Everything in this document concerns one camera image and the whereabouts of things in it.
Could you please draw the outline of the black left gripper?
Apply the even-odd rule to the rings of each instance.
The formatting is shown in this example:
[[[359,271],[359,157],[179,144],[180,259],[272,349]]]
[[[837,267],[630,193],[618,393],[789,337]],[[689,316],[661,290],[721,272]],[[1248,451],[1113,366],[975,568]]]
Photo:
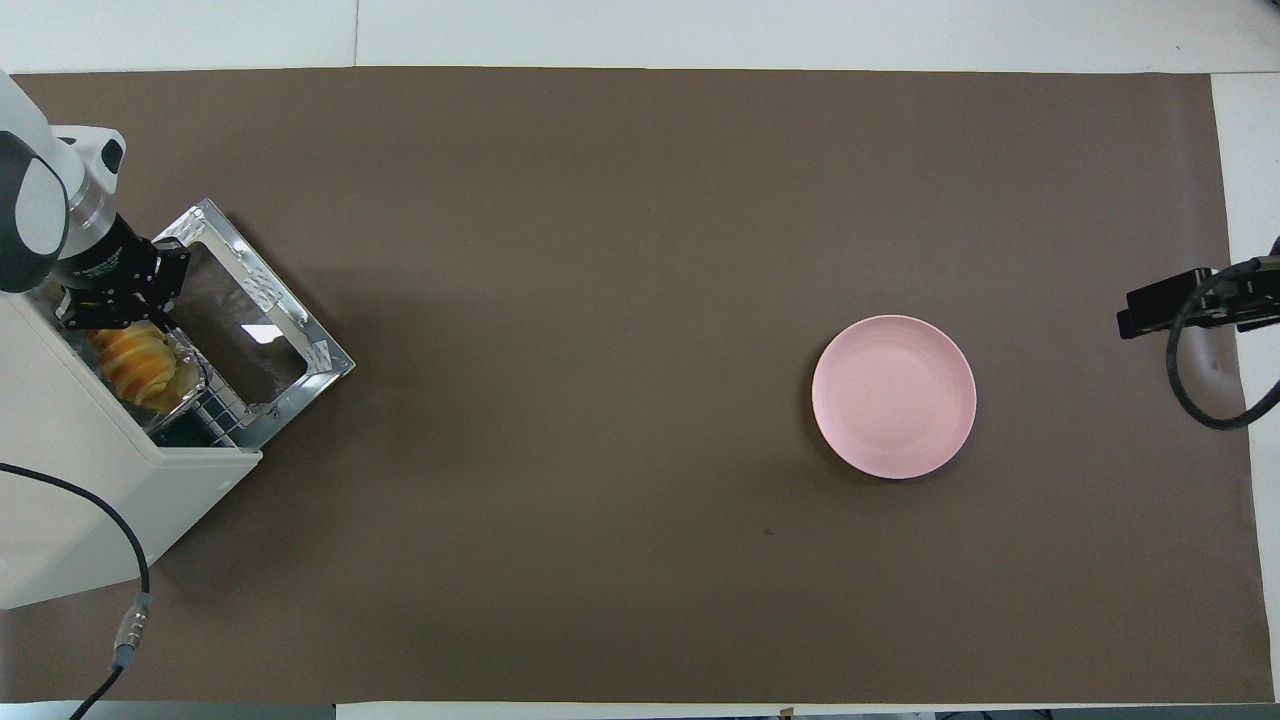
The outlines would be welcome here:
[[[124,331],[152,325],[163,334],[173,332],[166,304],[178,299],[189,269],[191,250],[179,240],[138,236],[122,214],[88,249],[59,259],[52,278],[64,288],[109,293],[79,297],[64,295],[60,324],[73,331]],[[150,281],[150,299],[140,292]]]

